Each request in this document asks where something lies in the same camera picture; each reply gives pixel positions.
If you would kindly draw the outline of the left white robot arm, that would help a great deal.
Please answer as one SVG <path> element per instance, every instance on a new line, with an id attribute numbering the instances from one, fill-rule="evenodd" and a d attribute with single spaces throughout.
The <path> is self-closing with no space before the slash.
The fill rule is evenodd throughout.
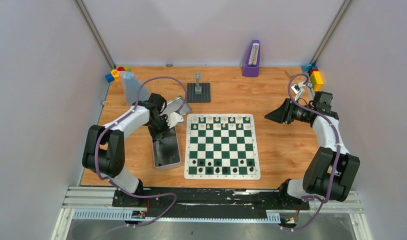
<path id="1" fill-rule="evenodd" d="M 82 166 L 125 193 L 125 200 L 133 207 L 144 202 L 145 193 L 143 182 L 125 167 L 125 141 L 141 126 L 147 126 L 153 140 L 160 140 L 170 129 L 168 116 L 162 113 L 166 105 L 161 95 L 152 93 L 116 120 L 92 125 L 87 132 Z"/>

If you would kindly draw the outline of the green white chess mat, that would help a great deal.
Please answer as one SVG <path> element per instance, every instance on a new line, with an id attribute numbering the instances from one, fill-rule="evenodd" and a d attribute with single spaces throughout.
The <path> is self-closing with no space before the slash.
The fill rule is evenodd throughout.
<path id="1" fill-rule="evenodd" d="M 200 165 L 200 161 L 205 161 L 205 165 Z M 253 161 L 253 165 L 248 165 L 248 161 Z M 223 174 L 223 167 L 229 168 L 227 174 Z M 250 167 L 254 167 L 254 172 L 249 172 Z M 202 174 L 198 168 L 204 168 Z M 206 168 L 212 168 L 212 174 L 207 174 Z M 216 168 L 220 169 L 219 173 L 215 172 Z M 188 114 L 184 177 L 189 180 L 259 180 L 261 169 L 253 115 Z"/>

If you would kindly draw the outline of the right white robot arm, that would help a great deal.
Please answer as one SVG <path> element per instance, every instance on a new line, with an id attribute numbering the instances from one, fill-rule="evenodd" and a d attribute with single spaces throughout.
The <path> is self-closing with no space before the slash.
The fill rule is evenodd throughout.
<path id="1" fill-rule="evenodd" d="M 297 199 L 307 199 L 311 195 L 339 202 L 348 197 L 360 159 L 351 155 L 343 145 L 339 116 L 331 110 L 332 99 L 331 93 L 317 91 L 309 105 L 301 108 L 286 98 L 279 108 L 264 116 L 279 124 L 309 123 L 319 146 L 303 178 L 286 180 L 286 189 L 277 194 L 277 202 L 284 209 L 295 205 Z"/>

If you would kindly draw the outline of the metal tin with black pieces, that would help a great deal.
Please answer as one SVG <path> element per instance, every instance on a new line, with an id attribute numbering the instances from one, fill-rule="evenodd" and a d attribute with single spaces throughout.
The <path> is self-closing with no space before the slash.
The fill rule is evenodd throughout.
<path id="1" fill-rule="evenodd" d="M 178 168 L 182 160 L 180 147 L 175 128 L 164 133 L 162 139 L 152 140 L 154 167 L 160 171 Z"/>

